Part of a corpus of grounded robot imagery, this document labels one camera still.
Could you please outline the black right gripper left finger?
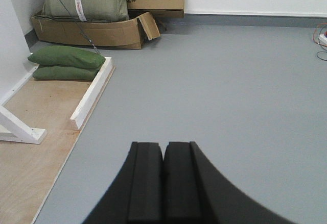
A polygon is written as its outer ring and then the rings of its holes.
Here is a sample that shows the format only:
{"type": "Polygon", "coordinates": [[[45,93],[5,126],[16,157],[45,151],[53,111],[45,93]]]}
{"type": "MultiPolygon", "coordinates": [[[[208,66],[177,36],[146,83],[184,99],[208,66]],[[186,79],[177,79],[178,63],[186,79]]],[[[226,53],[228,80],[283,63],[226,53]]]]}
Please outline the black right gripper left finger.
{"type": "Polygon", "coordinates": [[[119,173],[84,223],[162,223],[162,153],[133,142],[119,173]]]}

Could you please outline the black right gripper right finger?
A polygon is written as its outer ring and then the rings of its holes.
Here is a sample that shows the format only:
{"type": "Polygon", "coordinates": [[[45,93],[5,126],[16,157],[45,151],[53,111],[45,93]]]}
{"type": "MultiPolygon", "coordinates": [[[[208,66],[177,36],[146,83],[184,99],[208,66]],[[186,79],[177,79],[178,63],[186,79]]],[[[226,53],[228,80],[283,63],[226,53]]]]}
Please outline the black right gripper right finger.
{"type": "Polygon", "coordinates": [[[163,162],[165,223],[290,223],[232,184],[195,142],[170,142],[163,162]]]}

